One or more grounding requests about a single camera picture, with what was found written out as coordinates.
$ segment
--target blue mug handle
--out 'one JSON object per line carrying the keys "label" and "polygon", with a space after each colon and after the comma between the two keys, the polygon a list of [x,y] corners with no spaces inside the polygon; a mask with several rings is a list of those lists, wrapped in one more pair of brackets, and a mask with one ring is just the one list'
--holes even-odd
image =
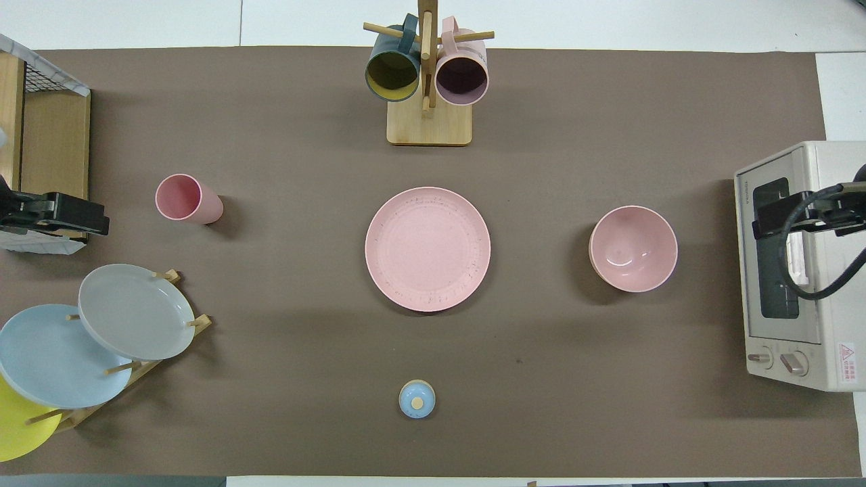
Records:
{"label": "blue mug handle", "polygon": [[400,37],[400,44],[397,50],[403,54],[409,54],[409,49],[412,49],[412,43],[415,42],[415,31],[418,28],[418,17],[412,14],[406,14],[406,19],[403,20],[403,37]]}

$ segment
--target blue mug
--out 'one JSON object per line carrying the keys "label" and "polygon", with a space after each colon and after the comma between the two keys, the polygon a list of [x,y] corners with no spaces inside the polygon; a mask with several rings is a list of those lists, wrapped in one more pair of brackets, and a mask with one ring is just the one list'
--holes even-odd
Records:
{"label": "blue mug", "polygon": [[365,77],[370,91],[382,100],[403,101],[418,90],[421,46],[415,42],[417,25],[418,17],[406,14],[403,25],[390,26],[402,30],[402,38],[379,34],[373,44]]}

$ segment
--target pink cup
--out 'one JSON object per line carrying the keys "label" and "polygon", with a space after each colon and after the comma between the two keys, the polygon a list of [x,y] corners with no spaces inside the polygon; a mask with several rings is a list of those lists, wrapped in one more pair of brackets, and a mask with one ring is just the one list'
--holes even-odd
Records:
{"label": "pink cup", "polygon": [[604,215],[590,236],[592,268],[611,286],[641,293],[674,272],[676,235],[667,220],[643,206],[621,206]]}
{"label": "pink cup", "polygon": [[454,42],[454,36],[472,34],[458,29],[453,16],[442,20],[442,46],[436,62],[436,92],[453,105],[472,105],[487,92],[489,74],[484,41]]}
{"label": "pink cup", "polygon": [[223,215],[223,201],[189,174],[172,174],[157,187],[159,213],[170,220],[212,224]]}

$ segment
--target warning label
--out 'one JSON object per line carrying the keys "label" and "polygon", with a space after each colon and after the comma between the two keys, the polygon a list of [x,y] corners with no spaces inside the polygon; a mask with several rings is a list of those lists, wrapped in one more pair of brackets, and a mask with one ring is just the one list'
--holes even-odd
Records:
{"label": "warning label", "polygon": [[839,342],[839,378],[842,382],[857,382],[857,357],[854,353],[854,344],[851,342]]}

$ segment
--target pink mug handle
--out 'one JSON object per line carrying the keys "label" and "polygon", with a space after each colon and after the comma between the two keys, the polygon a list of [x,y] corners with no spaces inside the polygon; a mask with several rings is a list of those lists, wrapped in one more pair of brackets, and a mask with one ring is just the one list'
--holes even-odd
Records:
{"label": "pink mug handle", "polygon": [[454,34],[457,32],[457,20],[454,16],[445,17],[442,20],[442,47],[446,55],[457,54],[457,43],[454,42]]}

